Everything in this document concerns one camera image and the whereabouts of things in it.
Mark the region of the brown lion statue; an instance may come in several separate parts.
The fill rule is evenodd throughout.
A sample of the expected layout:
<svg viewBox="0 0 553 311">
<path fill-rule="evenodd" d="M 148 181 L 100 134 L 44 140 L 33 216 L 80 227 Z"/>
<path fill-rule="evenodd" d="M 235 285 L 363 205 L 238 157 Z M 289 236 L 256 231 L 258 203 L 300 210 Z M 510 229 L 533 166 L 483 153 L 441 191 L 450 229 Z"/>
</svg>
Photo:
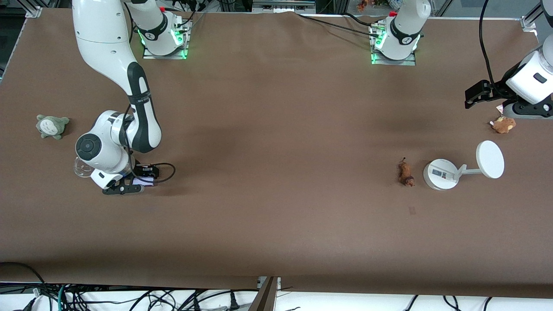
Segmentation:
<svg viewBox="0 0 553 311">
<path fill-rule="evenodd" d="M 406 187 L 414 187 L 415 179 L 412 175 L 411 166 L 406 162 L 406 158 L 403 159 L 398 164 L 399 175 L 398 181 L 401 185 Z"/>
</svg>

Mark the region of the clear plastic cup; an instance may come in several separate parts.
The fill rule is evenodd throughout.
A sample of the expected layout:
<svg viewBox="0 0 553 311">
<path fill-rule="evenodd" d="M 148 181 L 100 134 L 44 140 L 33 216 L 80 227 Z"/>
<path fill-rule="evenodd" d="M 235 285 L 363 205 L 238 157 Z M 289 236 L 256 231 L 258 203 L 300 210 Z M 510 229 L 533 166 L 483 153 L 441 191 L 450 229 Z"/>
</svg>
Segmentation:
<svg viewBox="0 0 553 311">
<path fill-rule="evenodd" d="M 73 170 L 75 175 L 82 178 L 89 178 L 91 177 L 95 169 L 90 165 L 88 165 L 87 163 L 85 163 L 81 158 L 76 157 L 74 161 Z"/>
</svg>

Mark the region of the brown hamster plush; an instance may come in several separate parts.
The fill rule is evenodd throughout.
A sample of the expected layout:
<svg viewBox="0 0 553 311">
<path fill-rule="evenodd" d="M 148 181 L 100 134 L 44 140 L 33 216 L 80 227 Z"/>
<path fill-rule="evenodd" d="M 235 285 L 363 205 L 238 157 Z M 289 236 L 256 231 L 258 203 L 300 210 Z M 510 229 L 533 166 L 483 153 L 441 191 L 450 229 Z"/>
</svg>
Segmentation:
<svg viewBox="0 0 553 311">
<path fill-rule="evenodd" d="M 513 118 L 500 116 L 494 121 L 490 122 L 492 130 L 499 134 L 509 133 L 516 125 L 516 121 Z"/>
</svg>

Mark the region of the white round desk mirror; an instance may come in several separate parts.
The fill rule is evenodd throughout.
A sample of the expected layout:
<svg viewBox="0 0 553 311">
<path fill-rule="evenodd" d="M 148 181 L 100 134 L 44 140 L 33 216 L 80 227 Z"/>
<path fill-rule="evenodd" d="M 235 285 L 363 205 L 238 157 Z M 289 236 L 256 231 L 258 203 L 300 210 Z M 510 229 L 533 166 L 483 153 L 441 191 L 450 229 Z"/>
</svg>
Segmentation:
<svg viewBox="0 0 553 311">
<path fill-rule="evenodd" d="M 504 173 L 503 153 L 491 140 L 484 140 L 478 144 L 476 161 L 478 168 L 468 169 L 467 165 L 456 167 L 446 159 L 435 159 L 426 165 L 423 179 L 431 189 L 445 191 L 456 187 L 464 175 L 484 175 L 490 179 L 498 179 Z"/>
</svg>

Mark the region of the grey green plush toy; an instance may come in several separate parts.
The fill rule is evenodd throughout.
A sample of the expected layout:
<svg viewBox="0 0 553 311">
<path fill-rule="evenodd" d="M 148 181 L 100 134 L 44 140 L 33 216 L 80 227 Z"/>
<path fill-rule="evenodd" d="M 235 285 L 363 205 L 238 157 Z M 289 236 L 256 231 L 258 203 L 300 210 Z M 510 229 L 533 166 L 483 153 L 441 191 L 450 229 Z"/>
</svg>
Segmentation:
<svg viewBox="0 0 553 311">
<path fill-rule="evenodd" d="M 36 129 L 39 131 L 41 138 L 53 137 L 60 140 L 63 137 L 65 127 L 69 124 L 70 119 L 67 117 L 54 117 L 38 114 Z"/>
</svg>

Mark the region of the brown table cover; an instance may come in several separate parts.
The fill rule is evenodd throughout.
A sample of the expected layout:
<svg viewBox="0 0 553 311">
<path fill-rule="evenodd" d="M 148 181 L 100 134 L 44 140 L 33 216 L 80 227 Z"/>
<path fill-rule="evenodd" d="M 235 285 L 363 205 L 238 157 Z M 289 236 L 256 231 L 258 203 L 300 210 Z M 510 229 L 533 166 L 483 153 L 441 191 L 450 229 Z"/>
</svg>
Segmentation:
<svg viewBox="0 0 553 311">
<path fill-rule="evenodd" d="M 464 108 L 486 78 L 478 21 L 423 33 L 414 67 L 291 12 L 206 14 L 186 60 L 143 59 L 135 37 L 162 128 L 137 158 L 177 171 L 104 195 L 73 172 L 75 142 L 128 100 L 81 58 L 71 10 L 43 10 L 0 83 L 0 262 L 57 283 L 553 297 L 553 120 L 496 134 L 498 101 Z M 38 114 L 70 119 L 60 140 Z M 484 140 L 500 178 L 425 183 L 435 159 L 478 168 Z"/>
</svg>

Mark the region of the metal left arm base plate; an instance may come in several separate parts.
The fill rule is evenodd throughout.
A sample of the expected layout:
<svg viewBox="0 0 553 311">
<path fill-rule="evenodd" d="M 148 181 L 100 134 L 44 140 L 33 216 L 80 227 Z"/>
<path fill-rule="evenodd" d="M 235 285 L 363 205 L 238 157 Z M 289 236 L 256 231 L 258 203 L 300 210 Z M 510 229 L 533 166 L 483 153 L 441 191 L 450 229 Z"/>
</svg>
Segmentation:
<svg viewBox="0 0 553 311">
<path fill-rule="evenodd" d="M 399 38 L 388 33 L 388 26 L 384 23 L 373 23 L 368 27 L 370 34 L 376 37 L 370 39 L 372 64 L 414 66 L 415 49 L 420 35 L 415 37 L 403 34 Z"/>
</svg>

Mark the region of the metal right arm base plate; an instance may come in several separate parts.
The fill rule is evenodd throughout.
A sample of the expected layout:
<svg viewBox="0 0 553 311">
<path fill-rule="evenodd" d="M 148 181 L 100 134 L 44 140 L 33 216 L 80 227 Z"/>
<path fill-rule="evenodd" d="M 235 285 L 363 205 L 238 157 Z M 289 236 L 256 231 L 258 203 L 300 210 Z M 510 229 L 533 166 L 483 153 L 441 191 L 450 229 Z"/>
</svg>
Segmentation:
<svg viewBox="0 0 553 311">
<path fill-rule="evenodd" d="M 185 60 L 188 57 L 188 46 L 190 43 L 191 22 L 183 22 L 178 16 L 177 22 L 172 24 L 157 41 L 149 41 L 140 34 L 143 45 L 144 59 L 169 59 Z"/>
</svg>

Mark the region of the aluminium frame post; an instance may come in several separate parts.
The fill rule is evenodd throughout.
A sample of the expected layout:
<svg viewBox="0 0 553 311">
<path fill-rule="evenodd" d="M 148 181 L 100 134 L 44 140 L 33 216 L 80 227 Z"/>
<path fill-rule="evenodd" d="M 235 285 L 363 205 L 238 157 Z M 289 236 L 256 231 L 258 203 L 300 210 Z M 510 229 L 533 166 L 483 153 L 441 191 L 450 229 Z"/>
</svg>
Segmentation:
<svg viewBox="0 0 553 311">
<path fill-rule="evenodd" d="M 275 299 L 282 289 L 280 277 L 258 277 L 257 283 L 261 287 L 249 306 L 248 311 L 275 311 Z"/>
</svg>

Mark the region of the aluminium frame rail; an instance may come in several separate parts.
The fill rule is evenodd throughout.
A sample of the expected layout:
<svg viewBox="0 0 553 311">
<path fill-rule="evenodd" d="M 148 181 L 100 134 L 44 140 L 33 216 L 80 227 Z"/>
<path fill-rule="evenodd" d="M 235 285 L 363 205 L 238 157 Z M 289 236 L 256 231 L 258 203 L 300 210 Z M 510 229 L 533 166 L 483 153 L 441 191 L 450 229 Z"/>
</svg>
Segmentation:
<svg viewBox="0 0 553 311">
<path fill-rule="evenodd" d="M 251 0 L 253 13 L 295 12 L 300 14 L 316 14 L 315 0 Z"/>
</svg>

